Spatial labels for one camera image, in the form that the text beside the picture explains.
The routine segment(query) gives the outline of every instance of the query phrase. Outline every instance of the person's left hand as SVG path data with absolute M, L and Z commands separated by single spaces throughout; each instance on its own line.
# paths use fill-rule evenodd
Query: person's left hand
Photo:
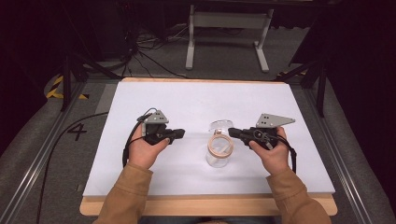
M 140 138 L 142 136 L 142 124 L 140 124 L 131 141 Z M 157 159 L 158 154 L 162 152 L 169 144 L 169 139 L 163 139 L 158 144 L 152 146 L 145 141 L 144 138 L 140 138 L 131 145 L 129 145 L 129 160 L 128 162 L 138 165 L 140 167 L 149 169 Z

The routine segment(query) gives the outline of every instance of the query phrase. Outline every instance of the desk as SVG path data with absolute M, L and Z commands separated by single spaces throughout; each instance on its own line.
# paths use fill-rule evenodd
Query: desk
M 262 103 L 254 104 L 257 99 Z M 210 122 L 232 118 L 234 127 L 248 128 L 255 125 L 262 112 L 296 119 L 295 123 L 285 128 L 290 143 L 300 155 L 297 157 L 297 174 L 307 185 L 311 197 L 318 200 L 329 215 L 336 214 L 332 181 L 324 169 L 289 85 L 254 81 L 125 78 L 113 99 L 83 194 L 80 207 L 83 215 L 99 214 L 106 194 L 120 174 L 125 139 L 136 123 L 135 119 L 147 110 L 148 105 L 160 106 L 158 108 L 170 119 L 168 128 L 183 128 L 186 134 L 163 151 L 151 167 L 154 176 L 144 215 L 279 215 L 264 179 L 268 174 L 262 168 L 260 159 L 241 141 L 234 141 L 232 160 L 226 167 L 219 169 L 205 162 L 205 149 L 201 148 L 213 134 L 208 132 Z M 251 110 L 258 111 L 257 116 L 244 116 L 246 113 L 251 114 Z M 124 118 L 123 122 L 117 122 L 118 118 Z M 175 155 L 181 155 L 182 160 L 175 159 Z M 186 167 L 193 172 L 193 180 L 187 181 L 191 174 L 185 174 Z M 212 184 L 224 190 L 216 192 Z

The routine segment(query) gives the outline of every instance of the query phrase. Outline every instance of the person's right hand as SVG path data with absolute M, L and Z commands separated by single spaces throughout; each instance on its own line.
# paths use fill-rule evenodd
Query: person's right hand
M 286 133 L 282 127 L 277 127 L 276 132 L 286 139 Z M 254 141 L 250 141 L 249 145 L 262 159 L 264 168 L 271 175 L 279 174 L 289 168 L 289 149 L 282 142 L 278 141 L 276 147 L 271 150 L 261 147 Z

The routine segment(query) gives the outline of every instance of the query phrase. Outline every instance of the human hand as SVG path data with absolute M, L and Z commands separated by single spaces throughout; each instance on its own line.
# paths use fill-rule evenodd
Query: human hand
M 132 136 L 131 141 L 133 142 L 132 144 L 129 145 L 128 162 L 149 169 L 154 164 L 160 152 L 162 152 L 168 146 L 169 138 L 165 138 L 158 144 L 152 146 L 149 143 L 147 143 L 145 139 L 141 137 L 142 137 L 142 124 L 140 124 L 136 128 L 136 131 Z
M 286 139 L 286 133 L 282 127 L 277 127 L 276 133 Z M 249 145 L 262 159 L 264 168 L 271 175 L 279 174 L 289 168 L 289 149 L 281 141 L 278 141 L 276 147 L 271 150 L 264 149 L 255 141 L 250 141 Z

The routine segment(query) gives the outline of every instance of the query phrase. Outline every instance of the long sleeve shirt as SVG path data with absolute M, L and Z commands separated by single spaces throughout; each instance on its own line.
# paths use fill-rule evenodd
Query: long sleeve shirt
M 151 176 L 150 170 L 128 163 L 93 223 L 137 223 L 145 209 Z M 306 186 L 291 169 L 270 175 L 267 181 L 283 224 L 331 223 L 323 207 L 308 196 Z

